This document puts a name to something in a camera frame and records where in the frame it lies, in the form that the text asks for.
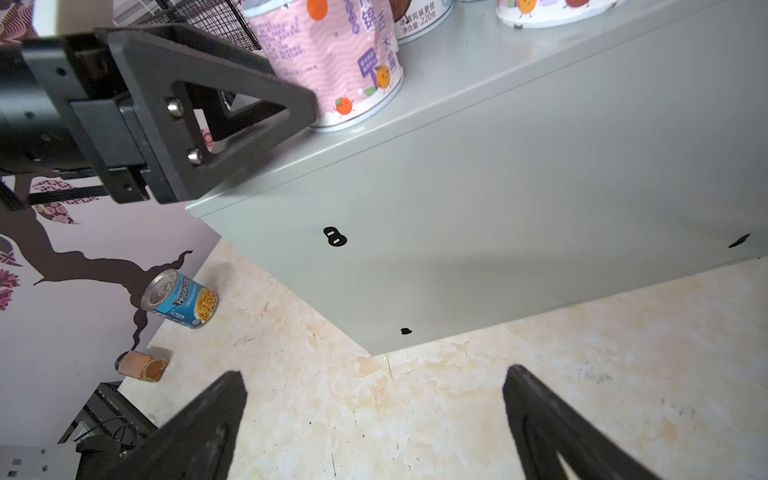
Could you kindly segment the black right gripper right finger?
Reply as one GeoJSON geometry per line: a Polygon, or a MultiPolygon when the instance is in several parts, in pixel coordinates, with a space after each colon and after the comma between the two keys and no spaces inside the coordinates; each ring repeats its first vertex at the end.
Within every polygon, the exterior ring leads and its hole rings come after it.
{"type": "Polygon", "coordinates": [[[524,366],[509,367],[503,385],[508,425],[527,479],[655,479],[524,366]]]}

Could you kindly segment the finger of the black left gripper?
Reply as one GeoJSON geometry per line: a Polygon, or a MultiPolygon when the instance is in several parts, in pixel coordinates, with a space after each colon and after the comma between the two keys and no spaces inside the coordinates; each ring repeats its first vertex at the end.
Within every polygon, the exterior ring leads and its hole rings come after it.
{"type": "Polygon", "coordinates": [[[314,92],[198,28],[113,29],[104,39],[149,149],[142,179],[159,203],[201,198],[317,119],[314,92]]]}

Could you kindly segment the grey blue label can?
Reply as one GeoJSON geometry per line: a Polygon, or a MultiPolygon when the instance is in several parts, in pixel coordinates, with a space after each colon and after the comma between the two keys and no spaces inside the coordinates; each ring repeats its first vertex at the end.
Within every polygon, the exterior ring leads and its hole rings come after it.
{"type": "Polygon", "coordinates": [[[454,9],[453,0],[390,0],[399,44],[416,40],[441,25],[454,9]]]}

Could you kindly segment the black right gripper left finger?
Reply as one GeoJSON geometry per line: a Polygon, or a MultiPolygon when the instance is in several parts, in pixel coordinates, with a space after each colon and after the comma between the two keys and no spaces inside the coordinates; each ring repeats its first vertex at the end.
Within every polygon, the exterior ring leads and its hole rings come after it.
{"type": "Polygon", "coordinates": [[[118,479],[226,479],[247,401],[227,371],[116,465],[118,479]]]}

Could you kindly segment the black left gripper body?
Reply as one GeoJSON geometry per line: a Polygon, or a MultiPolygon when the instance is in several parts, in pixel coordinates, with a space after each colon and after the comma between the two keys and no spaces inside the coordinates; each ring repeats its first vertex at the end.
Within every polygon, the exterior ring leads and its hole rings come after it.
{"type": "Polygon", "coordinates": [[[4,204],[179,200],[143,135],[106,39],[95,34],[2,46],[1,175],[100,181],[43,193],[2,186],[4,204]]]}

